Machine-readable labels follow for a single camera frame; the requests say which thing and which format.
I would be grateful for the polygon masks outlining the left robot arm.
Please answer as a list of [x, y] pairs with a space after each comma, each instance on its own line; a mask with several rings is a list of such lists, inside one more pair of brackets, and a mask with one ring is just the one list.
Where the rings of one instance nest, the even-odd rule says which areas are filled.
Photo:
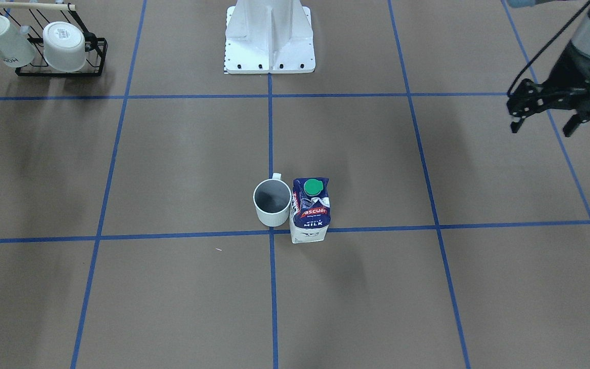
[[513, 121], [510, 129], [517, 133], [524, 120], [548, 110], [573, 111], [563, 126], [566, 137], [582, 124], [590, 122], [590, 1], [571, 19], [581, 18], [566, 47], [542, 83], [523, 78], [521, 70], [507, 91], [507, 108]]

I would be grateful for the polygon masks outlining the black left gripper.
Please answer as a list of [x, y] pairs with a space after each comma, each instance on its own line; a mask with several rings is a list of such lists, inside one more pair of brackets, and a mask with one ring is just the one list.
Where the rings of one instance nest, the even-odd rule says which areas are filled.
[[508, 96], [511, 133], [517, 133], [531, 115], [546, 110], [574, 110], [564, 124], [563, 135], [571, 137], [579, 126], [590, 122], [590, 58], [576, 49], [565, 49], [548, 78], [540, 84], [523, 79]]

